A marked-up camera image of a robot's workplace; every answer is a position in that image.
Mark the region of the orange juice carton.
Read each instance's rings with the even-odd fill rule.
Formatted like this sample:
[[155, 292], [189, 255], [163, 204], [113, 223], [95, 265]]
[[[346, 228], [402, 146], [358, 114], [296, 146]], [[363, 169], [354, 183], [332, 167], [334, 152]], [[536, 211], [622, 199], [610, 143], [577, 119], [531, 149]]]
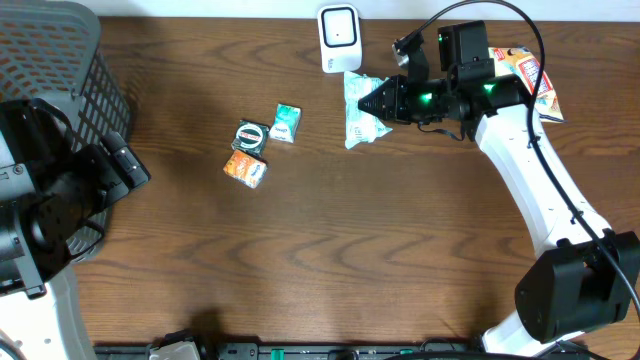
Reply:
[[267, 172], [267, 164], [243, 151], [235, 150], [223, 167], [228, 176], [255, 189]]

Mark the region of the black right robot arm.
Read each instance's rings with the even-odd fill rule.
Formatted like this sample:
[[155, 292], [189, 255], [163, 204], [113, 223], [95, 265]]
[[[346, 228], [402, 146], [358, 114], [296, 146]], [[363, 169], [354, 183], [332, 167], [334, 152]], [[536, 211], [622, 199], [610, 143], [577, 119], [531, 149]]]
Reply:
[[443, 77], [433, 79], [414, 31], [393, 50], [402, 73], [359, 100], [383, 121], [435, 131], [460, 123], [506, 183], [536, 260], [514, 291], [515, 310], [487, 330], [487, 353], [539, 356], [576, 336], [622, 321], [638, 301], [639, 240], [618, 233], [589, 204], [543, 128], [560, 116], [539, 61], [524, 49], [491, 47], [481, 21], [438, 31]]

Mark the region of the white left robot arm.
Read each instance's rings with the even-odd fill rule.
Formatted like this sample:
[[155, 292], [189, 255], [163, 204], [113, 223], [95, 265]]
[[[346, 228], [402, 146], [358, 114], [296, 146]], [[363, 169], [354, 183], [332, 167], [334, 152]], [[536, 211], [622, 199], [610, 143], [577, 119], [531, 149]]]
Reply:
[[73, 129], [41, 98], [1, 105], [1, 356], [93, 359], [67, 242], [151, 175], [117, 132], [72, 149]]

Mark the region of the teal white drink carton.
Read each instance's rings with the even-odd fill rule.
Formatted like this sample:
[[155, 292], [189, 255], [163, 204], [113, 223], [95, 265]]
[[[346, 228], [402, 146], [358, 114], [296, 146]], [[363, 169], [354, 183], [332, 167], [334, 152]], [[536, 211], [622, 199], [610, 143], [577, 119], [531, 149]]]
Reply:
[[269, 137], [275, 140], [293, 143], [301, 119], [300, 108], [278, 104], [274, 123], [270, 128]]

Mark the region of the dark green round-label packet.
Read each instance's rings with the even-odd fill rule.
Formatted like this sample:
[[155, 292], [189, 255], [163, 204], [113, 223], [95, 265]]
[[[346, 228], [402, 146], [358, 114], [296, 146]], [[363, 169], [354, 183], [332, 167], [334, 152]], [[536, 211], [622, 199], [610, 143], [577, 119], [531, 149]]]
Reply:
[[261, 157], [269, 138], [269, 131], [270, 128], [266, 125], [240, 120], [231, 148], [254, 157]]

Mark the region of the teal snack packet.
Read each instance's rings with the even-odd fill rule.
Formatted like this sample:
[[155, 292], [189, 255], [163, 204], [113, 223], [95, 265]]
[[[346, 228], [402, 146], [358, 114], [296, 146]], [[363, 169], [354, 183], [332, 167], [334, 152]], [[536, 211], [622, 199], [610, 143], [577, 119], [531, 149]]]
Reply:
[[377, 89], [382, 83], [383, 80], [379, 78], [359, 75], [350, 71], [344, 73], [345, 148], [347, 150], [359, 143], [373, 143], [377, 138], [392, 131], [377, 117], [358, 108], [358, 101]]

